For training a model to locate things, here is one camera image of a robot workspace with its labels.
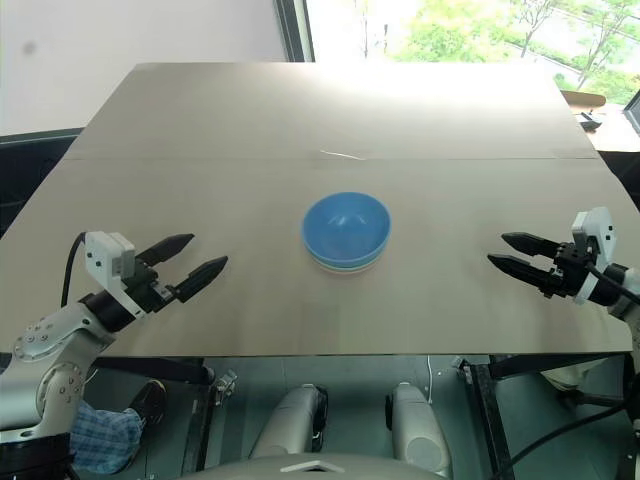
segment black cable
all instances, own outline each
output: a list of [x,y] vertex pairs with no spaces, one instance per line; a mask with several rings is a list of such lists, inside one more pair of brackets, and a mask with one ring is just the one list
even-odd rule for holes
[[589,423],[602,420],[603,418],[610,417],[611,415],[615,415],[621,410],[624,410],[625,406],[626,406],[626,403],[623,402],[620,405],[616,405],[615,407],[611,407],[605,410],[604,412],[600,412],[595,415],[591,415],[590,417],[586,417],[581,420],[577,420],[575,422],[569,423],[564,427],[560,427],[557,430],[554,430],[553,432],[546,434],[544,437],[539,438],[535,442],[531,443],[529,446],[522,449],[520,453],[518,453],[517,455],[514,455],[509,461],[509,463],[503,466],[497,473],[494,473],[491,477],[489,477],[489,480],[498,480],[505,472],[513,468],[513,466],[516,463],[518,463],[524,457],[526,457],[531,452],[533,452],[536,448],[544,445],[548,441],[553,440],[554,438],[562,435],[563,433],[567,433],[575,428],[579,428],[579,427],[582,427],[583,425],[587,425]]
[[533,452],[536,448],[544,445],[545,443],[553,440],[554,438],[567,433],[576,428],[582,427],[584,425],[588,425],[589,423],[597,422],[598,420],[602,420],[603,418],[610,417],[611,415],[615,415],[616,413],[624,410],[629,406],[632,400],[634,400],[638,394],[638,390],[640,387],[640,374],[636,375],[633,379],[633,384],[629,390],[629,396],[625,398],[619,405],[615,407],[608,408],[604,412],[596,413],[595,415],[591,415],[589,417],[582,418],[580,420],[576,420],[575,422],[569,423],[563,427],[560,427],[550,433],[547,433],[544,437],[539,438],[535,442],[529,444],[527,447],[523,448],[517,455],[513,456],[509,463],[504,465],[500,470],[494,473],[489,480],[498,480],[502,475],[505,474],[508,470],[513,468],[513,466],[522,460],[524,457]]
[[604,273],[598,271],[598,269],[596,268],[596,266],[592,262],[587,263],[587,270],[589,270],[589,272],[591,274],[593,274],[598,280],[601,280],[601,281],[605,282],[606,284],[608,284],[610,287],[615,288],[620,293],[620,295],[623,295],[623,296],[627,297],[629,300],[631,300],[636,305],[640,305],[640,296],[634,294],[630,290],[627,290],[622,285],[620,285],[618,282],[616,282],[614,280],[611,280]]
[[64,307],[67,305],[67,300],[69,298],[69,284],[71,283],[71,269],[73,268],[73,259],[76,256],[78,247],[81,243],[84,242],[85,233],[86,232],[82,232],[78,234],[76,239],[73,241],[73,245],[71,245],[71,250],[69,250],[67,265],[64,268],[64,280],[62,281],[62,299],[60,300],[60,307]]

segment floor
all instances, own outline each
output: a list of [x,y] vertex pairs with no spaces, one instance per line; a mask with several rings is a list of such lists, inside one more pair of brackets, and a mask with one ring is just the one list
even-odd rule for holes
[[[489,475],[484,439],[453,356],[432,356],[433,408],[445,432],[454,477],[480,480]],[[484,356],[467,357],[473,361]],[[323,451],[391,457],[384,397],[400,381],[428,385],[426,356],[270,357],[208,359],[218,374],[238,374],[235,394],[214,413],[206,466],[246,459],[271,409],[290,388],[317,383],[329,391],[329,419]],[[621,361],[613,358],[594,369],[585,384],[592,393],[620,393]],[[87,387],[86,399],[96,408],[121,410],[144,383],[142,377],[102,370]],[[170,382],[165,423],[149,438],[132,466],[114,480],[165,480],[181,474],[185,438],[196,387]],[[598,407],[565,407],[540,375],[500,382],[497,396],[512,454],[550,430]],[[613,479],[619,452],[631,438],[624,414],[571,432],[541,447],[516,466],[518,480],[580,478]],[[104,476],[79,472],[84,480]]]

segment wooden table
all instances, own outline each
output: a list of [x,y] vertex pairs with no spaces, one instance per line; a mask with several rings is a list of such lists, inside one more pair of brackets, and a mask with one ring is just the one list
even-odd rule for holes
[[[318,268],[299,234],[315,201],[344,190],[393,218],[379,262],[354,276]],[[618,228],[616,261],[638,265],[634,205],[532,67],[140,65],[0,242],[0,351],[56,310],[83,230],[139,251],[195,233],[159,266],[169,283],[230,257],[109,355],[629,350],[604,309],[546,299],[486,259],[514,253],[503,232],[570,240],[575,214],[598,205]],[[77,261],[71,298],[96,290]]]

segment person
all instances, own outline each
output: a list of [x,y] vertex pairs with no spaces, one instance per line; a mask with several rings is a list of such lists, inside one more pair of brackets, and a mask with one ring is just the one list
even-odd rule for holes
[[166,407],[167,390],[159,380],[147,382],[123,412],[96,410],[83,400],[71,430],[73,468],[99,474],[125,470]]

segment plaid shirt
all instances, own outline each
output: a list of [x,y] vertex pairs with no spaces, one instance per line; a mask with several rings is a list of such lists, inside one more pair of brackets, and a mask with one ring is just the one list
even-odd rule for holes
[[80,402],[71,431],[74,468],[93,473],[115,473],[135,455],[144,421],[135,410],[124,412],[94,410]]

